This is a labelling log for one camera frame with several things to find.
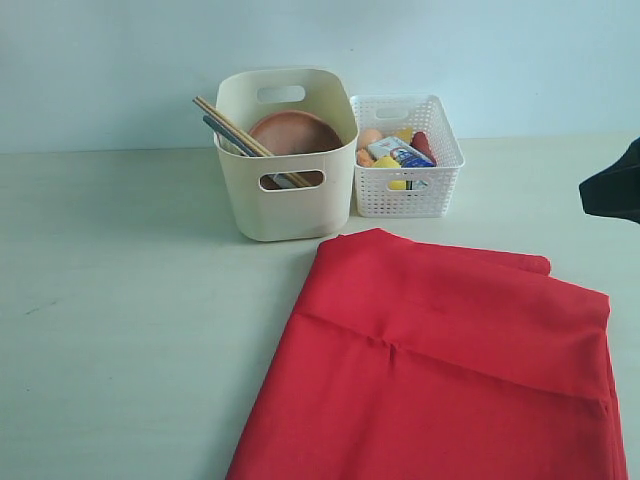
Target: tabletop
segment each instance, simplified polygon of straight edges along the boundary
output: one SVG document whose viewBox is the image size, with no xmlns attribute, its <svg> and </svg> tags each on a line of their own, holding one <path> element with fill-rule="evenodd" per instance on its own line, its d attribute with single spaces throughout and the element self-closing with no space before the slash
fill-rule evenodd
<svg viewBox="0 0 640 480">
<path fill-rule="evenodd" d="M 635 136 L 461 140 L 445 217 L 337 232 L 540 254 L 608 294 L 631 478 L 640 226 L 586 215 L 578 185 Z M 224 478 L 323 240 L 243 237 L 212 149 L 0 156 L 0 477 Z"/>
</svg>

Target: white wicker basket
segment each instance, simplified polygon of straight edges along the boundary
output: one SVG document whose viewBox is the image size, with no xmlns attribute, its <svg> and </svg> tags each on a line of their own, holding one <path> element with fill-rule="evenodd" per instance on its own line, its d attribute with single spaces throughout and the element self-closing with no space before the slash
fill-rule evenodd
<svg viewBox="0 0 640 480">
<path fill-rule="evenodd" d="M 385 135 L 411 127 L 427 134 L 437 166 L 426 168 L 355 167 L 358 212 L 364 217 L 442 217 L 446 215 L 464 157 L 444 108 L 433 95 L 351 97 L 360 131 Z M 419 190 L 391 190 L 393 180 L 421 181 Z"/>
</svg>

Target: folded red napkin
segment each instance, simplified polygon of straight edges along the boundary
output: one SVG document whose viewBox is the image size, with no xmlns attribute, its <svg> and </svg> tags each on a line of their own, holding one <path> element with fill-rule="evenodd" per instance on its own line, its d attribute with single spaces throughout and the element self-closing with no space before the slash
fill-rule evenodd
<svg viewBox="0 0 640 480">
<path fill-rule="evenodd" d="M 627 479 L 608 297 L 543 257 L 322 243 L 229 480 Z"/>
</svg>

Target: light blue wall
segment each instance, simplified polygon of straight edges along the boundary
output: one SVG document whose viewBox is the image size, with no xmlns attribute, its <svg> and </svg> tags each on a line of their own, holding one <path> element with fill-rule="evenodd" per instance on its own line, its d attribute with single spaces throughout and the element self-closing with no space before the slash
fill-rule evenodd
<svg viewBox="0 0 640 480">
<path fill-rule="evenodd" d="M 210 145 L 191 99 L 315 64 L 461 137 L 640 130 L 638 0 L 4 0 L 0 151 Z"/>
</svg>

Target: white plastic bin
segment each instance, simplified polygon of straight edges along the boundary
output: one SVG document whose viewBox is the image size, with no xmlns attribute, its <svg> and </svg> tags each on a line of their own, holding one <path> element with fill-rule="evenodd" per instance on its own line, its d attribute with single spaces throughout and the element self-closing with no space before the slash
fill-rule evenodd
<svg viewBox="0 0 640 480">
<path fill-rule="evenodd" d="M 265 103 L 259 92 L 302 87 L 299 101 Z M 341 80 L 321 69 L 245 72 L 224 80 L 216 107 L 245 131 L 276 111 L 296 109 L 317 115 L 340 136 L 343 147 L 330 152 L 274 157 L 244 157 L 215 139 L 233 214 L 240 231 L 258 241 L 329 235 L 349 219 L 358 128 Z M 265 190 L 266 174 L 319 170 L 317 187 Z"/>
<path fill-rule="evenodd" d="M 376 128 L 385 136 L 411 127 L 427 134 L 437 166 L 366 168 L 356 165 L 358 212 L 364 217 L 441 217 L 446 215 L 464 157 L 444 108 L 433 95 L 358 95 L 351 105 L 360 131 Z M 393 180 L 421 181 L 419 190 L 391 190 Z"/>
</svg>

